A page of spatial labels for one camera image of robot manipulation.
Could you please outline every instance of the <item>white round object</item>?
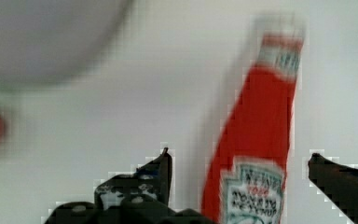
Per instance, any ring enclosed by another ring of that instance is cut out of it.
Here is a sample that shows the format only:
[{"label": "white round object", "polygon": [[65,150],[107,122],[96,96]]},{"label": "white round object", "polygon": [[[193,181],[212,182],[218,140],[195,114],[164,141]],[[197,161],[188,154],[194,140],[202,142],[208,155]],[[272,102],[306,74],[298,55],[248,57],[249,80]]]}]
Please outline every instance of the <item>white round object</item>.
[{"label": "white round object", "polygon": [[0,0],[0,81],[73,75],[119,25],[127,2]]}]

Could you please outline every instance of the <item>white background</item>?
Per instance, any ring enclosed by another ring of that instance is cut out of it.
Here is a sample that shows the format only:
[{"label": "white background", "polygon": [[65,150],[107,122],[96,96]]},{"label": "white background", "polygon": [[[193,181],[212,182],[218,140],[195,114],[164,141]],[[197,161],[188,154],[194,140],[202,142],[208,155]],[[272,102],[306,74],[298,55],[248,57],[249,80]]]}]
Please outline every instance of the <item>white background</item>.
[{"label": "white background", "polygon": [[358,1],[153,0],[134,2],[77,78],[0,90],[9,125],[0,224],[43,223],[62,202],[93,202],[101,179],[133,171],[165,145],[175,161],[171,207],[199,209],[208,161],[254,56],[254,17],[280,10],[302,15],[308,29],[282,223],[350,223],[310,187],[306,162],[318,149],[358,164]]}]

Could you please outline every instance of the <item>bottle label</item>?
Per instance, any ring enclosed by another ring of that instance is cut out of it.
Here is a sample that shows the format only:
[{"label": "bottle label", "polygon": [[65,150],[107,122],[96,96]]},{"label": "bottle label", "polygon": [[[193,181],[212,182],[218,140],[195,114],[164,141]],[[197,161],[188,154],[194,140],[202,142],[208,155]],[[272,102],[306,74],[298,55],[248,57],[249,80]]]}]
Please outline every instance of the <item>bottle label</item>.
[{"label": "bottle label", "polygon": [[234,167],[222,174],[220,223],[278,224],[283,170],[271,161],[247,158],[236,158]]},{"label": "bottle label", "polygon": [[302,45],[302,39],[265,35],[257,62],[272,66],[288,78],[296,78]]}]

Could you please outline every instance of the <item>white wall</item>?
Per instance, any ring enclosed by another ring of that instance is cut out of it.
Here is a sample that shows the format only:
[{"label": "white wall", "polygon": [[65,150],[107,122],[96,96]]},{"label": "white wall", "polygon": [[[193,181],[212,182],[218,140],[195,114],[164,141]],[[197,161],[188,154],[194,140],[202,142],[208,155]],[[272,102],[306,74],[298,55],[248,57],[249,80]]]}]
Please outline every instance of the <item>white wall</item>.
[{"label": "white wall", "polygon": [[38,223],[59,202],[93,201],[98,181],[175,156],[171,207],[199,208],[207,161],[255,56],[254,16],[303,15],[282,223],[350,223],[310,187],[312,150],[358,164],[358,1],[135,1],[83,76],[1,91],[0,223]]}]

